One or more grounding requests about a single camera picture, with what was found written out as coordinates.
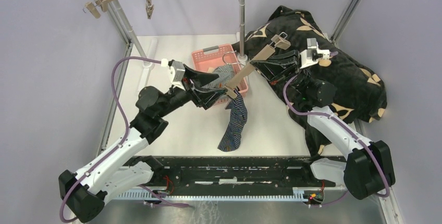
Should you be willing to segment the grey striped underwear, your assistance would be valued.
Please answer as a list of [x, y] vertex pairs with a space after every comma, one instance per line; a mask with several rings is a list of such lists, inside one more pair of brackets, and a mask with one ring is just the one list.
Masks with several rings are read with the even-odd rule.
[[234, 68], [231, 65], [223, 65], [216, 68], [210, 67], [207, 73], [217, 74], [218, 78], [204, 85], [203, 88], [205, 89], [222, 88], [235, 75]]

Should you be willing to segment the navy striped underwear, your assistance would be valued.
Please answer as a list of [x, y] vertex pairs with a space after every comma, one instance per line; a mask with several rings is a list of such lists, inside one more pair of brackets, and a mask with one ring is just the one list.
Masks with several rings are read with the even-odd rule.
[[230, 110], [229, 123], [218, 149], [222, 152], [232, 152], [240, 147], [242, 132], [248, 120], [248, 111], [240, 93], [230, 100], [225, 109]]

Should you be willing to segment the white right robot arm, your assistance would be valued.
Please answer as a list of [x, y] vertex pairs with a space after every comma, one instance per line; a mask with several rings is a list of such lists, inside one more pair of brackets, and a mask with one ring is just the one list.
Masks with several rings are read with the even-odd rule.
[[301, 172], [308, 186], [322, 179], [344, 185], [356, 199], [371, 195], [389, 197], [396, 178], [389, 146], [361, 135], [330, 109], [336, 87], [315, 79], [308, 68], [330, 60], [337, 52], [329, 50], [292, 51], [267, 59], [254, 57], [250, 64], [273, 85], [281, 84], [286, 106], [307, 125], [328, 139], [343, 154], [345, 161], [320, 158]]

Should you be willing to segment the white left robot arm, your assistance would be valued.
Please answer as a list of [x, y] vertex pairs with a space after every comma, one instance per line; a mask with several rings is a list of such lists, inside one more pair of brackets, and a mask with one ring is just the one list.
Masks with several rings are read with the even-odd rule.
[[119, 194], [139, 185], [156, 186], [164, 172], [157, 161], [141, 162], [122, 169], [138, 151], [152, 144], [168, 126], [164, 117], [188, 102], [208, 109], [226, 93], [215, 72], [193, 70], [184, 64], [169, 68], [171, 87], [161, 92], [154, 86], [144, 87], [138, 95], [135, 118], [125, 122], [123, 135], [99, 156], [75, 172], [63, 171], [58, 177], [63, 223], [87, 223], [97, 217], [105, 205]]

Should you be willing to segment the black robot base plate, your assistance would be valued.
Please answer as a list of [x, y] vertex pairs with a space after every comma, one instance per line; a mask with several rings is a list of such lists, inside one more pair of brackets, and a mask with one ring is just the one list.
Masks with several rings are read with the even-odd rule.
[[135, 156], [125, 164], [156, 161], [150, 188], [167, 187], [173, 196], [277, 196], [293, 188], [334, 187], [315, 178], [309, 157], [153, 157]]

